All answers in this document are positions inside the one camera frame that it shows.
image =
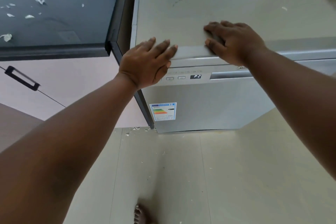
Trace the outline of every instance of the dishwasher handle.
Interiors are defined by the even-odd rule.
[[[5,71],[5,74],[7,74],[9,77],[12,77],[14,80],[18,81],[19,83],[23,84],[24,86],[30,88],[33,91],[37,91],[40,86],[37,82],[33,81],[31,78],[21,73],[15,67],[8,66],[8,68]]]
[[[235,79],[235,78],[251,78],[253,75],[249,70],[245,71],[230,71],[230,72],[214,72],[210,76],[210,80],[219,79]]]

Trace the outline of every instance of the person's right arm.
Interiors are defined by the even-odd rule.
[[[210,22],[206,31],[225,41],[205,44],[230,64],[246,66],[287,123],[336,179],[336,79],[269,50],[244,23]]]

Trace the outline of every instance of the energy rating sticker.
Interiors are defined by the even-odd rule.
[[[176,103],[150,104],[154,120],[175,120]]]

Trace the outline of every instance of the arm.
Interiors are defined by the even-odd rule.
[[[336,179],[336,79],[268,50],[248,25],[209,23],[206,45],[225,61],[246,66],[296,135]]]
[[[128,51],[117,76],[0,154],[0,223],[64,221],[72,198],[137,90],[157,83],[177,46]]]

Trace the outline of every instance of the bare foot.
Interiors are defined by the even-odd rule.
[[[147,210],[141,205],[136,205],[134,209],[134,224],[151,224]]]

